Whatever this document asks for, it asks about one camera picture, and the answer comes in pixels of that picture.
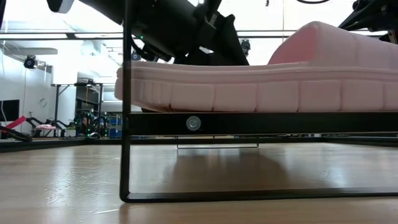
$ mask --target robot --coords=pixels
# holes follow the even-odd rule
[[[124,0],[80,0],[117,24],[123,24]],[[131,0],[129,20],[132,34],[144,42],[140,49],[132,37],[131,45],[141,58],[148,61],[162,59],[185,65],[249,65],[234,27],[233,15],[218,12],[222,0],[206,0],[194,6],[188,0]],[[320,4],[329,0],[305,1]],[[53,12],[67,13],[73,0],[47,0]],[[388,30],[381,38],[396,43],[396,12],[398,1],[357,0],[353,13],[340,28],[370,31]],[[206,53],[200,48],[211,50]]]

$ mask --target wooden floor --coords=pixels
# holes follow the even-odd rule
[[[398,223],[398,198],[126,205],[119,154],[119,146],[0,154],[0,223]],[[132,155],[135,192],[398,186],[398,150],[388,147],[140,146]]]

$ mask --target black metal frame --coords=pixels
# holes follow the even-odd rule
[[[102,94],[104,92],[104,85],[102,83],[74,83],[74,84],[51,84],[51,86],[55,86],[57,88],[55,94],[55,112],[54,112],[54,121],[58,121],[58,103],[60,95],[70,86],[99,86],[99,97],[98,97],[98,114],[101,114],[101,105],[102,105]],[[54,137],[57,137],[58,128],[54,130]]]
[[[288,133],[379,133],[397,131],[398,113],[166,113],[131,114],[132,4],[124,0],[123,133],[119,196],[123,202],[203,202],[314,197],[398,196],[398,189],[297,189],[244,192],[132,193],[130,135],[227,135]],[[199,119],[192,131],[188,120]]]

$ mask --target foam pad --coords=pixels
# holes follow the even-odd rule
[[[132,103],[155,111],[398,110],[398,46],[311,22],[268,65],[132,62]],[[115,97],[122,100],[122,70]]]

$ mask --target pink object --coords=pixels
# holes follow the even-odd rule
[[[55,126],[51,126],[51,124],[40,124],[36,126],[36,129],[38,130],[55,130]]]
[[[132,103],[156,111],[398,110],[398,45],[311,22],[268,65],[133,62]],[[122,100],[122,71],[115,97]]]

